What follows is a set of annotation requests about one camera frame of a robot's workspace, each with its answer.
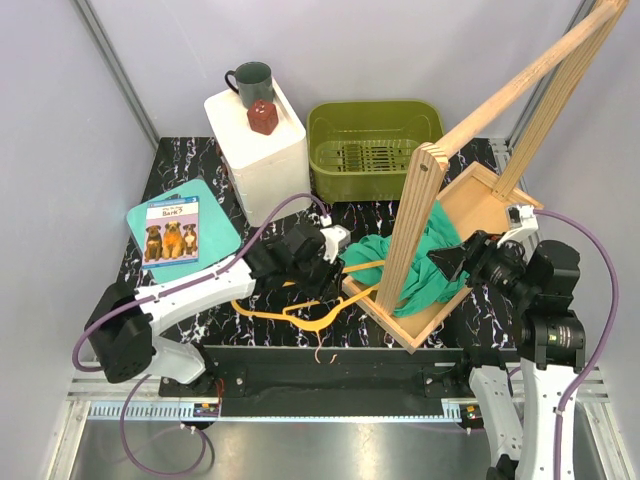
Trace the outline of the green tank top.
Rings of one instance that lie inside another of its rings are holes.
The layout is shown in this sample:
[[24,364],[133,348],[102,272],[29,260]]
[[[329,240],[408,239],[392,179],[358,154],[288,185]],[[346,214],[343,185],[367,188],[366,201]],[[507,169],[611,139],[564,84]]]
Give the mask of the green tank top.
[[[396,317],[414,315],[435,302],[447,303],[465,287],[466,273],[450,282],[427,256],[432,250],[454,247],[460,243],[453,223],[436,201],[399,296],[399,306],[393,312]],[[347,267],[385,260],[390,245],[391,236],[367,235],[359,242],[350,244],[340,258]]]

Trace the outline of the yellow clothes hanger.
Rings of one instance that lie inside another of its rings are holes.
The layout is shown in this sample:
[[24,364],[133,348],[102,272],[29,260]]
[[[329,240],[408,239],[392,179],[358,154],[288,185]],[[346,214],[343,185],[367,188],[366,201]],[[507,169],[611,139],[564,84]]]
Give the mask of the yellow clothes hanger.
[[297,327],[301,331],[314,333],[318,340],[318,345],[314,350],[314,360],[317,364],[322,364],[318,355],[319,351],[323,347],[323,340],[320,335],[321,331],[328,328],[336,320],[337,316],[342,310],[344,310],[346,307],[360,300],[364,300],[365,298],[368,298],[369,295],[377,291],[379,287],[380,287],[380,283],[376,283],[372,286],[366,287],[360,293],[357,293],[347,299],[339,296],[338,299],[336,300],[336,305],[331,310],[329,310],[326,315],[315,320],[300,318],[296,315],[293,315],[293,312],[297,312],[304,308],[310,308],[316,305],[320,305],[321,302],[318,300],[311,300],[303,303],[290,305],[290,306],[284,307],[280,312],[248,310],[242,307],[237,300],[232,300],[231,306],[238,314],[245,317],[256,317],[263,320],[287,322]]

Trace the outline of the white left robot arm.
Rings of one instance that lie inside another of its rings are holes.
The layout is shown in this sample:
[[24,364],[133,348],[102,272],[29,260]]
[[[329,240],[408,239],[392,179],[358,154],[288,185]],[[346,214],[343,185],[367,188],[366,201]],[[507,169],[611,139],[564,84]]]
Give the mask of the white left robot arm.
[[178,280],[134,290],[110,285],[83,333],[112,384],[142,374],[167,377],[196,396],[215,386],[216,372],[201,348],[164,337],[182,320],[221,304],[293,283],[307,297],[334,300],[341,291],[340,251],[350,232],[339,225],[299,224],[286,235],[252,240],[240,252]]

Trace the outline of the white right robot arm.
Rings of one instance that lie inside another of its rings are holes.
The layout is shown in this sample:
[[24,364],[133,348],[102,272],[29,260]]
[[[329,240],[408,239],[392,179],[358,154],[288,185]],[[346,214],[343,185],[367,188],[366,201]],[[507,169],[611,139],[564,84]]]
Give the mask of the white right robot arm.
[[538,244],[531,258],[506,235],[478,230],[464,243],[429,252],[449,280],[489,285],[514,307],[513,337],[524,383],[524,412],[509,391],[501,356],[466,355],[454,384],[475,396],[487,434],[489,479],[573,479],[575,396],[569,387],[585,367],[586,335],[571,310],[580,255],[556,240]]

